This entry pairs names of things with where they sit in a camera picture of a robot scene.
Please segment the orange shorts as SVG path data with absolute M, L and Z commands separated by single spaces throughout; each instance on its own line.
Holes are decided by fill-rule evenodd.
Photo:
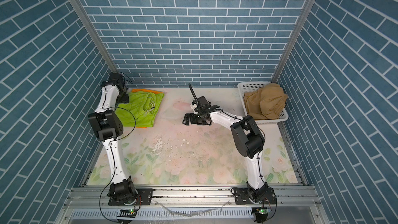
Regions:
M 129 93 L 131 112 L 139 128 L 152 128 L 164 93 L 149 89 L 134 89 Z

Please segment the neon green shorts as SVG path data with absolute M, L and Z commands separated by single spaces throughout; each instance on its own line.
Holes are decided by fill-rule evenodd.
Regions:
M 116 115 L 124 127 L 152 128 L 164 93 L 149 89 L 133 89 L 129 103 L 119 104 Z

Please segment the tan brown shorts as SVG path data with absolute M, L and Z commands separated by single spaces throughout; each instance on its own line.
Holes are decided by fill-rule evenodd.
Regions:
M 274 83 L 267 84 L 257 91 L 244 93 L 245 109 L 254 120 L 279 119 L 287 99 L 283 88 Z

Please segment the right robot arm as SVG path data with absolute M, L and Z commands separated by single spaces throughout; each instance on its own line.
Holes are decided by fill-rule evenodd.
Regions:
M 185 114 L 182 123 L 184 125 L 216 123 L 230 129 L 237 151 L 246 159 L 247 187 L 251 198 L 260 198 L 266 193 L 268 184 L 263 175 L 261 161 L 265 137 L 251 116 L 233 116 L 223 110 L 214 110 L 207 114 Z

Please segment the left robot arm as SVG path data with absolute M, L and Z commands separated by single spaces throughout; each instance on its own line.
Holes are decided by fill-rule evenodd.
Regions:
M 137 198 L 137 191 L 125 167 L 121 146 L 124 128 L 116 115 L 120 103 L 129 103 L 127 87 L 109 79 L 102 82 L 101 92 L 99 104 L 94 113 L 88 115 L 88 120 L 96 138 L 102 142 L 107 153 L 111 172 L 108 196 L 121 204 L 132 204 Z

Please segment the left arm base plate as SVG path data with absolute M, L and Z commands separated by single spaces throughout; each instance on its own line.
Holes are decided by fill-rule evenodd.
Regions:
M 110 197 L 110 206 L 149 206 L 154 190 L 152 188 L 139 188 L 133 194 L 121 195 L 117 198 Z

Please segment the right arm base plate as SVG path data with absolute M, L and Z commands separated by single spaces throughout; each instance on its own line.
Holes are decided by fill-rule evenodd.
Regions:
M 231 188 L 231 193 L 237 205 L 248 204 L 276 204 L 277 198 L 274 189 L 264 185 L 258 190 L 252 188 Z

